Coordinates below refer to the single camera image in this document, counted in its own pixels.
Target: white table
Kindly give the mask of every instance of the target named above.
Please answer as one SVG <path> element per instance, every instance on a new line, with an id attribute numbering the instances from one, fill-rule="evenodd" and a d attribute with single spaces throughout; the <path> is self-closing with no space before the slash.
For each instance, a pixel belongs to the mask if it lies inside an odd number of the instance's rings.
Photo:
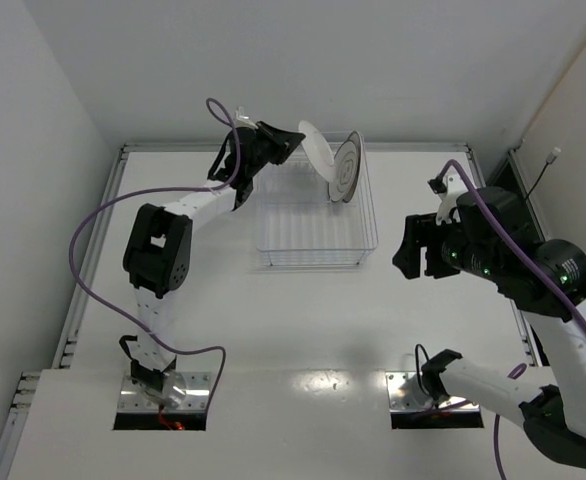
<path id="1" fill-rule="evenodd" d="M 391 265 L 405 217 L 437 209 L 426 181 L 450 158 L 468 165 L 462 151 L 400 150 L 369 147 L 380 244 L 358 269 L 265 272 L 250 201 L 197 232 L 178 301 L 177 344 L 223 344 L 229 354 L 205 432 L 112 431 L 127 368 L 117 340 L 135 329 L 89 301 L 71 368 L 42 374 L 10 478 L 498 478 L 490 428 L 391 430 L 384 371 L 410 369 L 416 342 L 432 353 L 458 350 L 505 373 L 525 360 L 511 304 L 494 285 L 465 274 L 407 281 Z M 119 192 L 197 185 L 212 158 L 131 153 Z M 93 288 L 135 311 L 121 267 L 133 218 L 142 203 L 179 195 L 115 207 Z M 181 358 L 178 366 L 213 371 L 218 362 L 213 353 Z M 327 370 L 326 382 L 314 370 Z M 527 376 L 552 381 L 544 369 Z M 490 427 L 492 415 L 484 415 Z M 586 478 L 504 427 L 510 478 Z"/>

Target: dish rack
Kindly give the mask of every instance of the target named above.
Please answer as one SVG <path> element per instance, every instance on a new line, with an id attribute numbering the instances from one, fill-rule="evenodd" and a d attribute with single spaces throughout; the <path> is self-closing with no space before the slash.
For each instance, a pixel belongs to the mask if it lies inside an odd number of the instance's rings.
<path id="1" fill-rule="evenodd" d="M 339 144 L 331 145 L 333 153 Z M 255 187 L 257 249 L 267 267 L 354 267 L 377 248 L 366 155 L 349 203 L 329 199 L 328 183 L 300 148 L 280 166 L 267 165 Z"/>

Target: black cable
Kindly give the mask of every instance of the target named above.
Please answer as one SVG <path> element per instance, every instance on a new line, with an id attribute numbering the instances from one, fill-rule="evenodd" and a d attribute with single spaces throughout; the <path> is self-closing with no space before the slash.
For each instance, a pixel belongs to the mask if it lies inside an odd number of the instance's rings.
<path id="1" fill-rule="evenodd" d="M 424 386 L 422 385 L 422 366 L 420 365 L 420 350 L 422 350 L 424 358 L 426 358 L 427 362 L 431 360 L 431 357 L 429 357 L 429 354 L 426 351 L 426 348 L 424 348 L 424 345 L 422 345 L 421 343 L 415 345 L 415 375 L 417 375 L 417 386 L 420 387 L 420 390 L 422 390 L 422 393 L 424 395 L 429 395 L 429 392 L 424 390 Z"/>
<path id="2" fill-rule="evenodd" d="M 526 196 L 524 197 L 524 201 L 526 202 L 529 197 L 531 196 L 531 194 L 533 193 L 533 190 L 535 190 L 535 187 L 537 187 L 537 184 L 540 183 L 540 180 L 542 180 L 542 176 L 544 175 L 544 172 L 546 172 L 546 169 L 549 168 L 549 165 L 551 165 L 549 162 L 546 162 L 544 164 L 544 167 L 542 168 L 542 171 L 540 172 L 540 174 L 537 176 L 537 180 L 535 180 L 535 183 L 533 184 L 533 186 L 531 187 L 531 189 L 529 190 L 529 193 L 526 194 Z"/>

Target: robotic arm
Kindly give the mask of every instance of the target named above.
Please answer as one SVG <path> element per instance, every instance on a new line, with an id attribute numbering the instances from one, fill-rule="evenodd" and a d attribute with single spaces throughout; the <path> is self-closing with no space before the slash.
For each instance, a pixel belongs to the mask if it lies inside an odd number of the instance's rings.
<path id="1" fill-rule="evenodd" d="M 437 213 L 406 218 L 393 264 L 407 279 L 420 276 L 426 248 L 427 276 L 461 271 L 496 284 L 498 292 L 527 312 L 555 374 L 557 386 L 504 378 L 445 350 L 422 368 L 422 383 L 435 402 L 460 396 L 521 427 L 533 445 L 555 462 L 586 469 L 586 335 L 571 312 L 510 251 L 480 212 L 458 174 L 429 182 L 440 195 Z M 586 319 L 586 255 L 564 240 L 536 242 L 525 207 L 513 193 L 478 189 L 502 227 L 568 296 Z"/>
<path id="2" fill-rule="evenodd" d="M 237 118 L 249 125 L 237 128 L 241 154 L 238 174 L 232 178 L 238 146 L 229 133 L 203 188 L 163 206 L 143 205 L 126 247 L 123 264 L 135 289 L 138 319 L 169 346 L 174 346 L 175 293 L 189 271 L 193 234 L 219 215 L 244 205 L 253 191 L 253 177 L 268 163 L 284 163 L 305 138 L 263 122 L 254 124 L 239 114 Z M 221 165 L 229 143 L 230 153 Z M 231 178 L 230 184 L 220 189 Z M 120 346 L 131 360 L 131 378 L 163 400 L 165 382 L 175 369 L 175 354 L 141 329 L 137 336 L 122 337 Z"/>

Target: white wall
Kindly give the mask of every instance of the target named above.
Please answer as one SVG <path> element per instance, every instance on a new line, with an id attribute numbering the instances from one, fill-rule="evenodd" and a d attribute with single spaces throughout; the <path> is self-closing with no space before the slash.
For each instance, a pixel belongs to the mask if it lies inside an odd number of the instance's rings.
<path id="1" fill-rule="evenodd" d="M 586 31 L 586 0 L 25 0 L 112 145 L 215 136 L 205 97 L 278 126 L 465 140 L 487 169 Z"/>
<path id="2" fill-rule="evenodd" d="M 553 236 L 586 251 L 586 47 L 525 135 L 518 156 L 528 185 L 555 146 L 562 154 L 532 198 Z"/>
<path id="3" fill-rule="evenodd" d="M 22 2 L 0 0 L 0 432 L 19 373 L 50 366 L 69 237 L 114 154 Z"/>

